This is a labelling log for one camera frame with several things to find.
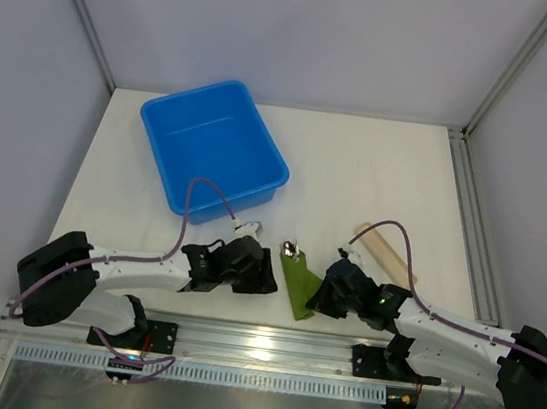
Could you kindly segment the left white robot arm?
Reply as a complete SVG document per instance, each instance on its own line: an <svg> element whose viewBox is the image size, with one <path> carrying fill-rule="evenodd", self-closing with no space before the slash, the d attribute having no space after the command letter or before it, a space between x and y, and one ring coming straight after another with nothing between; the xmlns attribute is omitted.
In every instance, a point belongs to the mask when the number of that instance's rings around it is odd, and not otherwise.
<svg viewBox="0 0 547 409"><path fill-rule="evenodd" d="M270 250L249 235L163 256L104 249L72 231L22 258L17 277L20 295L10 318L36 328L67 320L127 344L149 331L135 289L208 293L228 285L245 295L278 289Z"/></svg>

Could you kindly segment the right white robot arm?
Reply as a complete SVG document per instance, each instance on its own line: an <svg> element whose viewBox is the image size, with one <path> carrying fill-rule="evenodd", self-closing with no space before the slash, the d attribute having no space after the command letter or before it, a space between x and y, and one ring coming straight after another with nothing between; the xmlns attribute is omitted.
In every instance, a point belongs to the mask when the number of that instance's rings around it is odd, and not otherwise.
<svg viewBox="0 0 547 409"><path fill-rule="evenodd" d="M355 314L392 334L371 362L377 378L430 386L453 382L496 399L505 409L547 409L547 338L524 326L495 329L420 303L406 288L376 284L347 258L333 263L307 308L340 319Z"/></svg>

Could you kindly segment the silver spoon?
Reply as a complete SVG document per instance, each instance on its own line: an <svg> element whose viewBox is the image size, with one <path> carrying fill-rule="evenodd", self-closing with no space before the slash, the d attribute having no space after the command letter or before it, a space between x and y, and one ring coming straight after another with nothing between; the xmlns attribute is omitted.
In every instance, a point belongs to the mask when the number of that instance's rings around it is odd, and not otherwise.
<svg viewBox="0 0 547 409"><path fill-rule="evenodd" d="M294 242L294 240L285 240L281 244L280 254L292 259L294 262L299 260L300 249L297 244L298 243Z"/></svg>

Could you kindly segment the blue plastic bin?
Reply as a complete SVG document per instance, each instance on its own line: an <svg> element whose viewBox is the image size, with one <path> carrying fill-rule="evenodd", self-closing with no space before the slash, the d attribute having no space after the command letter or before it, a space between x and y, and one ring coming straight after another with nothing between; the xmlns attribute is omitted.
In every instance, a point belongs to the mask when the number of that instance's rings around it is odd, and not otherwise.
<svg viewBox="0 0 547 409"><path fill-rule="evenodd" d="M169 208L199 225L269 202L290 171L247 87L231 80L148 100L141 120Z"/></svg>

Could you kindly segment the green paper napkin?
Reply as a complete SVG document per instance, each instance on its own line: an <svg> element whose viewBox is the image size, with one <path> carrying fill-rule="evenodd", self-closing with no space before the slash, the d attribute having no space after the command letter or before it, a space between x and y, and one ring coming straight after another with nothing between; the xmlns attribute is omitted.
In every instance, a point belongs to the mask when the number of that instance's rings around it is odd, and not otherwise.
<svg viewBox="0 0 547 409"><path fill-rule="evenodd" d="M322 279L309 270L306 260L304 253L300 253L296 259L284 252L280 253L292 315L297 322L307 320L315 314L307 308L307 302L322 284Z"/></svg>

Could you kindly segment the beige cutlery tray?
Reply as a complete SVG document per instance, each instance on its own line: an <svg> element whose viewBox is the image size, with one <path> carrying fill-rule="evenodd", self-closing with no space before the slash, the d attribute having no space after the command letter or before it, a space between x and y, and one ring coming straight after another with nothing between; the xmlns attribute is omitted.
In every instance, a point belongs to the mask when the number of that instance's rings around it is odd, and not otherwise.
<svg viewBox="0 0 547 409"><path fill-rule="evenodd" d="M370 229L369 223L363 223L355 228L355 235L366 247L376 263L391 278L393 284L408 288L408 266L403 258L393 249L386 239L376 229Z"/></svg>

